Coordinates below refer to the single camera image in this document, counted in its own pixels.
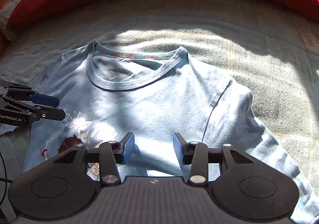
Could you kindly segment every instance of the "black cable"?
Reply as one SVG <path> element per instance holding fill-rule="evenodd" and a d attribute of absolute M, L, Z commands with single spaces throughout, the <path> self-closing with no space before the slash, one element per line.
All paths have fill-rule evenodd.
<path fill-rule="evenodd" d="M 2 160 L 2 163 L 3 163 L 4 178 L 7 179 L 7 169 L 5 168 L 5 163 L 4 163 L 4 159 L 3 159 L 3 156 L 2 156 L 2 154 L 1 154 L 1 152 L 0 152 L 0 157 L 1 157 L 1 160 Z M 2 199 L 1 199 L 1 201 L 0 201 L 0 206 L 1 206 L 1 204 L 3 203 L 4 198 L 5 198 L 6 194 L 7 194 L 7 187 L 8 187 L 8 182 L 5 182 L 4 194 L 3 194 L 3 197 L 2 197 Z"/>

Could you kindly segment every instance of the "cartoon brown hair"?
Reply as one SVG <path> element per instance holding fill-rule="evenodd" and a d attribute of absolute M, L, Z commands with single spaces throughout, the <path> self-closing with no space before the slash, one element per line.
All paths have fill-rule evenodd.
<path fill-rule="evenodd" d="M 84 144 L 84 143 L 82 142 L 81 139 L 78 139 L 77 136 L 75 135 L 73 137 L 67 137 L 62 142 L 60 148 L 58 149 L 58 152 L 61 153 L 67 150 L 68 148 L 73 147 L 76 144 Z"/>

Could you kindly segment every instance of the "wrinkled fabric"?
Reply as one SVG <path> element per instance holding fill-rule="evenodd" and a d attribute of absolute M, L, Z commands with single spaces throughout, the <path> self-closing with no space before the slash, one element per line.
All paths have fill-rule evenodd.
<path fill-rule="evenodd" d="M 230 143 L 291 177 L 300 192 L 292 215 L 296 223 L 315 223 L 318 199 L 296 163 L 251 111 L 252 95 L 223 70 L 192 58 L 180 47 L 167 53 L 123 52 L 97 41 L 69 51 L 47 65 L 31 84 L 56 96 L 63 121 L 41 119 L 31 128 L 24 171 L 57 155 L 66 138 L 87 147 L 135 135 L 135 150 L 125 176 L 184 176 L 172 134 L 208 147 Z M 98 180 L 98 165 L 88 175 Z M 209 180 L 220 175 L 210 165 Z"/>

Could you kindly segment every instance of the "bed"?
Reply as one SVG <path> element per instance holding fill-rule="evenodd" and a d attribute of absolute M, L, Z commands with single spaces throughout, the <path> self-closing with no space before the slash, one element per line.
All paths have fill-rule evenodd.
<path fill-rule="evenodd" d="M 304 28 L 319 38 L 317 23 L 264 0 L 100 0 L 24 29 L 0 57 L 0 79 L 28 84 L 93 39 L 123 51 L 183 46 L 252 91 L 254 114 L 319 196 L 319 52 L 309 49 Z M 0 137 L 10 179 L 21 173 L 29 133 Z M 14 217 L 7 199 L 2 207 Z"/>

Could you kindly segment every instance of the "cartoon hand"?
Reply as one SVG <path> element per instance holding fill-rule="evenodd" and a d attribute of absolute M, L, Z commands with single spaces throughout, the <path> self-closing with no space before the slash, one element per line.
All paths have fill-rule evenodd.
<path fill-rule="evenodd" d="M 95 163 L 92 168 L 91 168 L 91 172 L 98 176 L 99 175 L 99 163 Z"/>

